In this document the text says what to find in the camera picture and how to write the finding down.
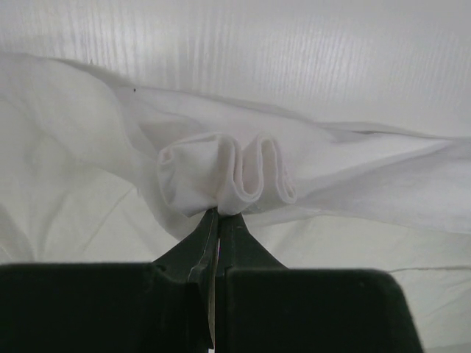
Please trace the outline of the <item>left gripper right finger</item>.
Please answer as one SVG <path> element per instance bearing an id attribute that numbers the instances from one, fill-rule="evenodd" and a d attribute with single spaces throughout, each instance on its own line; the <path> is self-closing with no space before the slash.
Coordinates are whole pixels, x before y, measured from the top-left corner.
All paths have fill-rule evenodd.
<path id="1" fill-rule="evenodd" d="M 290 269 L 241 215 L 219 222 L 218 352 L 421 352 L 402 288 L 373 269 Z"/>

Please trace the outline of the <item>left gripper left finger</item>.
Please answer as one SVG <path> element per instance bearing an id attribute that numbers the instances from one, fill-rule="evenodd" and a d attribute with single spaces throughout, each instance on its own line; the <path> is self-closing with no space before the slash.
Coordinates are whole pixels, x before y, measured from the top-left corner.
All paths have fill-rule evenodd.
<path id="1" fill-rule="evenodd" d="M 219 216 L 139 263 L 1 267 L 3 352 L 207 352 Z"/>

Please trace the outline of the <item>white t shirt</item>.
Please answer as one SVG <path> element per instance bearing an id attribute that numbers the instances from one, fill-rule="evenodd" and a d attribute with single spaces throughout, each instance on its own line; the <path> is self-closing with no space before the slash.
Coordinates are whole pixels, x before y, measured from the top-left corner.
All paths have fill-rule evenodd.
<path id="1" fill-rule="evenodd" d="M 391 275 L 421 352 L 470 350 L 469 119 L 312 119 L 1 54 L 1 267 L 152 262 L 209 210 L 287 268 Z"/>

